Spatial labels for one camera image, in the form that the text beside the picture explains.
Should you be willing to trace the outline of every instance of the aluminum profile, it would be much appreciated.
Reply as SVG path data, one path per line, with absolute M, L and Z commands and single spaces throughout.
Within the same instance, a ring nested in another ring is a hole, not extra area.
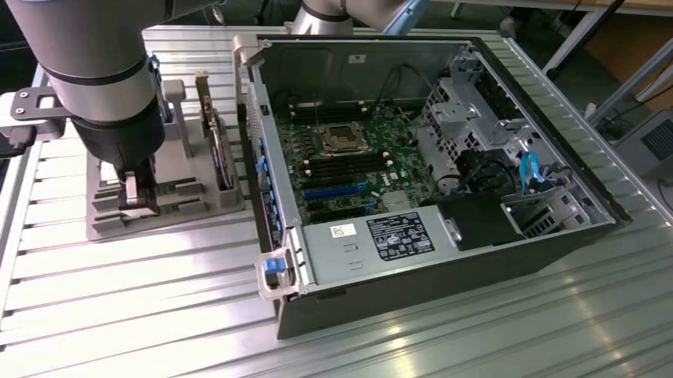
M 161 75 L 185 81 L 188 117 L 190 74 L 209 71 L 233 142 L 229 48 L 241 32 L 283 29 L 160 26 L 144 34 Z M 0 197 L 2 377 L 673 375 L 667 214 L 510 40 L 490 31 L 416 34 L 486 41 L 635 222 L 530 276 L 279 341 L 273 306 L 256 294 L 249 207 L 89 243 L 85 151 L 69 127 L 11 163 Z

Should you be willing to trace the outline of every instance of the side panel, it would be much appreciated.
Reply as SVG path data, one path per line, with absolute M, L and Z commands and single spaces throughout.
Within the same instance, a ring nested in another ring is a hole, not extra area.
M 536 272 L 615 229 L 606 224 L 349 287 L 284 300 L 279 339 L 453 295 Z

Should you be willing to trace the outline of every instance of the cpu socket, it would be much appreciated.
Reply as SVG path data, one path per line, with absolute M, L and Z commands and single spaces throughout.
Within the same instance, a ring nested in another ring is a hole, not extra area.
M 361 154 L 371 151 L 357 122 L 319 126 L 317 132 L 323 139 L 321 155 Z

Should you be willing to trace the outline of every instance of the metal bracket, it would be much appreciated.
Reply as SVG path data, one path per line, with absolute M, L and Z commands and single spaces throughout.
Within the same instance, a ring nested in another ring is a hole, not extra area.
M 53 98 L 50 107 L 41 108 L 44 98 Z M 62 107 L 52 87 L 22 88 L 13 95 L 11 118 L 14 120 L 49 120 L 72 117 L 72 113 Z

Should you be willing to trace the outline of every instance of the blue tab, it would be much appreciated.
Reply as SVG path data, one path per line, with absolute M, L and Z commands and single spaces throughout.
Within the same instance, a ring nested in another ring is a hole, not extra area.
M 526 195 L 528 161 L 530 161 L 530 177 L 535 178 L 538 183 L 544 181 L 542 175 L 539 174 L 539 169 L 536 167 L 536 154 L 532 151 L 527 151 L 522 155 L 522 163 L 518 166 L 518 176 L 522 181 L 522 195 Z
M 284 266 L 283 258 L 267 258 L 261 261 L 261 269 L 264 274 L 276 274 L 284 272 L 287 267 Z
M 265 166 L 265 155 L 261 155 L 254 164 L 256 172 L 260 172 L 264 166 Z

